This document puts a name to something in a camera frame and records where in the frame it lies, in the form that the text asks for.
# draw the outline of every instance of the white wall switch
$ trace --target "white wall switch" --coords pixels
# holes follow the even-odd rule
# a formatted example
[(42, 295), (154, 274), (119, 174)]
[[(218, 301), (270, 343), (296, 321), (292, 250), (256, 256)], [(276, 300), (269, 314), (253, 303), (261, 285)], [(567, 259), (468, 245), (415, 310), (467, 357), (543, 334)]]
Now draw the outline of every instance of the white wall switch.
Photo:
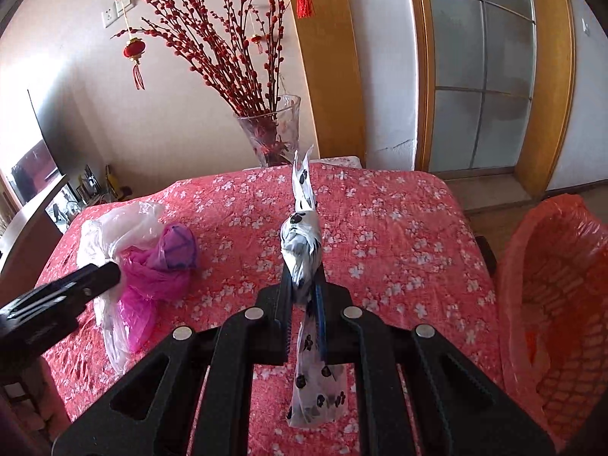
[(115, 4), (112, 4), (107, 10), (101, 12), (101, 21), (105, 28), (109, 27), (113, 22), (116, 22), (117, 19), (118, 12), (116, 11)]
[(116, 5), (116, 14), (120, 17), (122, 16), (122, 6), (125, 6), (125, 11), (128, 12), (130, 9), (133, 8), (133, 0), (122, 0), (122, 3), (120, 2), (120, 0), (116, 0), (114, 2), (114, 4)]

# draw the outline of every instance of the silver screw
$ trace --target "silver screw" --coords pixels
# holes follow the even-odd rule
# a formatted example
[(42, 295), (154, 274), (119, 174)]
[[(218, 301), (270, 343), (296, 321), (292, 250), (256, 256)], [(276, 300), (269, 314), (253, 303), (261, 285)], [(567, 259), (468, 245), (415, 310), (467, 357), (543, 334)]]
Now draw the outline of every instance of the silver screw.
[(416, 326), (416, 334), (423, 338), (430, 338), (435, 335), (435, 328), (428, 324), (420, 324)]
[(180, 326), (173, 332), (173, 339), (178, 341), (188, 339), (190, 336), (192, 336), (192, 329), (190, 329), (188, 326)]
[(249, 320), (258, 320), (259, 318), (264, 317), (264, 310), (260, 307), (251, 307), (245, 310), (245, 317)]
[(342, 313), (347, 318), (360, 318), (361, 315), (363, 315), (363, 310), (361, 310), (359, 307), (350, 306), (346, 307)]

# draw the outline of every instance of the mesh basket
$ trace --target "mesh basket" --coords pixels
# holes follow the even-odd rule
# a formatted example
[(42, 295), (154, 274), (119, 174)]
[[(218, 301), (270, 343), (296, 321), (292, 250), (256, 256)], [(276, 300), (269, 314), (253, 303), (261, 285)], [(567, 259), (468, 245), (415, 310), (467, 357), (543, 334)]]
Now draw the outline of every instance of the mesh basket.
[(558, 449), (608, 384), (608, 228), (580, 196), (526, 214), (497, 277), (505, 389)]

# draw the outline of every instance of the white wall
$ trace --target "white wall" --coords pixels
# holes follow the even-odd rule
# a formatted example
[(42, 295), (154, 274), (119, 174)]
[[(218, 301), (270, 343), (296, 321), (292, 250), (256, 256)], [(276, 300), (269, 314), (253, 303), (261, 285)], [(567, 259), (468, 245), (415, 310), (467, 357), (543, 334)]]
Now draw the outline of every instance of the white wall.
[[(572, 0), (576, 76), (570, 123), (548, 190), (608, 179), (608, 38), (585, 0)], [(589, 35), (583, 32), (583, 19)]]
[(418, 121), (412, 0), (349, 0), (366, 107), (367, 167), (410, 170)]
[[(15, 99), (30, 89), (41, 120), (67, 130), (87, 159), (111, 163), (136, 194), (255, 166), (232, 110), (162, 39), (143, 36), (146, 90), (135, 90), (132, 65), (122, 56), (127, 37), (110, 40), (124, 23), (101, 24), (112, 1), (23, 1), (0, 39), (0, 152), (10, 148), (8, 133), (18, 128)], [(220, 1), (214, 1), (219, 12)], [(133, 27), (142, 16), (155, 17), (141, 1), (127, 16)], [(282, 75), (287, 92), (303, 99), (300, 140), (307, 148), (315, 143), (314, 124), (291, 12), (283, 47)]]

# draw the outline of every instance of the tablecloth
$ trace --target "tablecloth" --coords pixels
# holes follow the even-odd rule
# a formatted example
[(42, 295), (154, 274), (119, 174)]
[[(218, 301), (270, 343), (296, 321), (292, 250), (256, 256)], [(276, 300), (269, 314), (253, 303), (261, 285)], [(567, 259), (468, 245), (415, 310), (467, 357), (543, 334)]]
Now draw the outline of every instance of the tablecloth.
[[(323, 228), (327, 279), (347, 287), (356, 304), (389, 324), (434, 325), (501, 385), (494, 289), (470, 228), (445, 184), (426, 173), (323, 164), (312, 165), (311, 181)], [(294, 204), (291, 168), (184, 180), (144, 200), (165, 205), (163, 222), (181, 222), (192, 229), (201, 251), (200, 269), (183, 300), (159, 307), (151, 339), (131, 363), (176, 326), (218, 326), (253, 305), (260, 288), (279, 282), (279, 228)], [(89, 208), (78, 216), (39, 284), (75, 270), (83, 221), (116, 205)], [(358, 454), (352, 366), (347, 416), (314, 430), (287, 425), (301, 317), (301, 312), (294, 313), (289, 363), (255, 368), (250, 453)], [(117, 380), (91, 304), (79, 322), (78, 331), (45, 355), (72, 419)]]

